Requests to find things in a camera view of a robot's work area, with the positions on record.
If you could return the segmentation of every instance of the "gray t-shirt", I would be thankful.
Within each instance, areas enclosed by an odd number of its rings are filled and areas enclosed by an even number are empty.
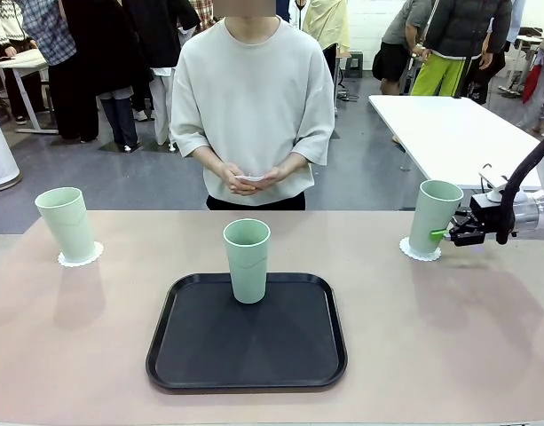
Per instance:
[[[407,46],[406,25],[418,28],[418,35],[421,35],[425,26],[430,20],[433,5],[431,0],[406,0],[402,10],[398,12],[392,21],[382,42],[387,44],[403,44]]]

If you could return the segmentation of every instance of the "plaid shirt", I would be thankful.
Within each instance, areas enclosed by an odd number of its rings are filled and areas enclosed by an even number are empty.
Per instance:
[[[197,11],[197,15],[201,20],[196,34],[215,25],[215,20],[212,17],[212,0],[191,0],[191,5]]]
[[[49,65],[58,65],[76,53],[75,40],[60,16],[58,0],[16,0],[23,11],[23,27],[37,42]]]

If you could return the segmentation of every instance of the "green cup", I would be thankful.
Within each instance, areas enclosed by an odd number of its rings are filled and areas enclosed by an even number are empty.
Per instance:
[[[427,180],[420,185],[410,232],[410,247],[421,255],[429,255],[438,247],[440,238],[431,233],[446,229],[461,204],[463,191],[459,186],[441,180]]]
[[[265,295],[270,227],[255,219],[241,219],[224,230],[233,293],[242,304],[255,304]]]
[[[94,232],[80,189],[51,189],[39,195],[35,205],[67,262],[82,263],[94,256]]]

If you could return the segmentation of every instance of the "blue plaid shirt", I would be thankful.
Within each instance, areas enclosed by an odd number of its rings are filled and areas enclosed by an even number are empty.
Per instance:
[[[75,40],[60,16],[59,0],[15,1],[23,11],[23,27],[49,65],[58,65],[76,53]]]

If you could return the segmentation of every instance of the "patterned sweater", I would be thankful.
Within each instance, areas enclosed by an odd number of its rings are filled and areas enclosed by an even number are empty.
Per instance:
[[[0,0],[0,46],[11,46],[10,40],[29,40],[23,29],[23,14],[12,0]]]

